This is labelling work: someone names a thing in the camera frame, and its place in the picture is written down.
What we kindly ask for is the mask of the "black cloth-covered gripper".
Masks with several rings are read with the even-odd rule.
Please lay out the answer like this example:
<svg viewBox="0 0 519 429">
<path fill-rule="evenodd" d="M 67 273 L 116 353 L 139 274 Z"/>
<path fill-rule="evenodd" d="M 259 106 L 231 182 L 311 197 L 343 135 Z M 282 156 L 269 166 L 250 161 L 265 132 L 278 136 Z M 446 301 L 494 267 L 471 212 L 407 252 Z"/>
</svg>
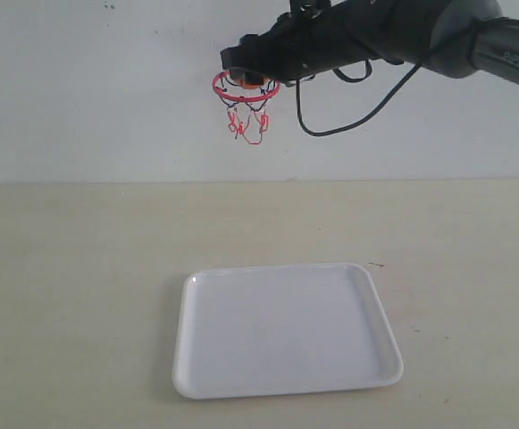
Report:
<svg viewBox="0 0 519 429">
<path fill-rule="evenodd" d="M 222 68 L 289 84 L 386 55 L 395 1 L 293 1 L 263 34 L 246 34 L 220 52 Z"/>
</svg>

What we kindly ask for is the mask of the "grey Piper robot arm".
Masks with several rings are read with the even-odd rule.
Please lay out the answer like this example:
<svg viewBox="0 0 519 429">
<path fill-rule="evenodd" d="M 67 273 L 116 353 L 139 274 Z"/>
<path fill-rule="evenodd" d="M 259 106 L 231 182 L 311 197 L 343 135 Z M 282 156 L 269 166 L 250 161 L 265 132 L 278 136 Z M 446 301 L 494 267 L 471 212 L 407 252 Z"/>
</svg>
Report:
<svg viewBox="0 0 519 429">
<path fill-rule="evenodd" d="M 285 84 L 382 60 L 451 79 L 486 71 L 519 85 L 519 20 L 496 1 L 294 2 L 264 34 L 223 49 L 221 60 L 225 70 Z"/>
</svg>

